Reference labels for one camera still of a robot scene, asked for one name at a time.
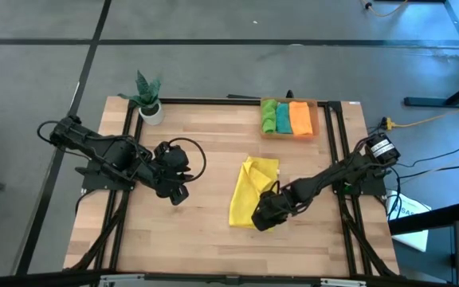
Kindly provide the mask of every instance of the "wooden tray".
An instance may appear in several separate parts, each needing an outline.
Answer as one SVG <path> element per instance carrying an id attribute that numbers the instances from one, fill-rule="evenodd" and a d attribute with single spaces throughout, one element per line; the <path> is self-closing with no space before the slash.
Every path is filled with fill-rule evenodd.
<path id="1" fill-rule="evenodd" d="M 281 134 L 277 132 L 273 133 L 264 133 L 263 129 L 261 129 L 261 117 L 260 117 L 260 134 L 263 139 L 280 139 L 280 140 L 313 140 L 320 134 L 320 124 L 318 123 L 318 104 L 316 100 L 308 100 L 308 99 L 277 99 L 277 98 L 261 98 L 261 103 L 264 100 L 276 100 L 277 103 L 289 103 L 289 102 L 305 102 L 308 103 L 309 107 L 309 115 L 311 117 L 311 127 L 312 127 L 312 135 L 293 135 L 293 134 Z"/>

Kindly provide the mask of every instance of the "wooden table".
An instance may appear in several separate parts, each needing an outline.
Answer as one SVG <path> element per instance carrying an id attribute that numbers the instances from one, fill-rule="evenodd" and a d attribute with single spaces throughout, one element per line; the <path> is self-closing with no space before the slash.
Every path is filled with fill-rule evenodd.
<path id="1" fill-rule="evenodd" d="M 367 135 L 358 102 L 342 102 L 351 147 Z M 347 259 L 337 198 L 330 187 L 310 208 L 273 231 L 230 227 L 230 201 L 240 166 L 247 156 L 279 159 L 282 185 L 313 176 L 331 163 L 324 111 L 319 108 L 320 136 L 311 141 L 263 140 L 257 106 L 165 104 L 158 126 L 144 125 L 141 144 L 151 150 L 161 141 L 185 136 L 201 144 L 207 169 L 188 183 L 190 197 L 179 206 L 159 199 L 139 185 L 131 193 L 124 225 L 118 270 L 125 272 L 204 273 L 281 276 L 346 277 Z M 99 133 L 121 133 L 127 101 L 110 96 Z M 137 112 L 131 126 L 135 130 Z M 343 158 L 335 124 L 339 158 Z M 193 144 L 178 142 L 187 151 L 193 174 L 201 168 Z M 75 264 L 100 233 L 108 191 L 98 191 L 80 204 L 65 267 Z M 383 206 L 371 196 L 360 199 L 366 236 L 390 269 L 398 272 Z M 359 245 L 353 240 L 357 269 L 363 271 Z M 109 238 L 103 266 L 108 266 Z"/>

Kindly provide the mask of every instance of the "potted plant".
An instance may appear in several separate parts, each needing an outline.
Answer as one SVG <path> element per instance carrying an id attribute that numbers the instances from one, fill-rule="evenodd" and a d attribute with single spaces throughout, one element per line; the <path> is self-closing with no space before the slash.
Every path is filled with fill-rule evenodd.
<path id="1" fill-rule="evenodd" d="M 126 96 L 119 93 L 118 96 L 126 100 L 135 101 L 139 106 L 139 114 L 145 123 L 151 125 L 162 123 L 164 120 L 164 112 L 159 100 L 160 80 L 157 78 L 148 84 L 143 74 L 138 70 L 135 83 L 137 84 L 139 95 Z"/>

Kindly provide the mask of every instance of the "white pot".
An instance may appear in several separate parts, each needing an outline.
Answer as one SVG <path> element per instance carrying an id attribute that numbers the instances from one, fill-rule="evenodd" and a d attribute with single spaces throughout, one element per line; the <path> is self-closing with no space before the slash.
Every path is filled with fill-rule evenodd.
<path id="1" fill-rule="evenodd" d="M 153 116 L 146 116 L 141 112 L 141 108 L 139 108 L 139 114 L 143 118 L 144 122 L 150 125 L 157 125 L 163 122 L 164 120 L 164 111 L 163 106 L 159 102 L 159 110 Z"/>

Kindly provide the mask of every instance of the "yellow cloth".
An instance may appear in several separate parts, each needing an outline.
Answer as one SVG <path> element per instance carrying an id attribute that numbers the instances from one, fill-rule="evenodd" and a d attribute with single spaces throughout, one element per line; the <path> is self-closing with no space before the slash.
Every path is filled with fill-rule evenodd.
<path id="1" fill-rule="evenodd" d="M 248 157 L 240 168 L 237 186 L 229 205 L 229 225 L 256 228 L 251 220 L 260 194 L 277 180 L 279 159 Z"/>

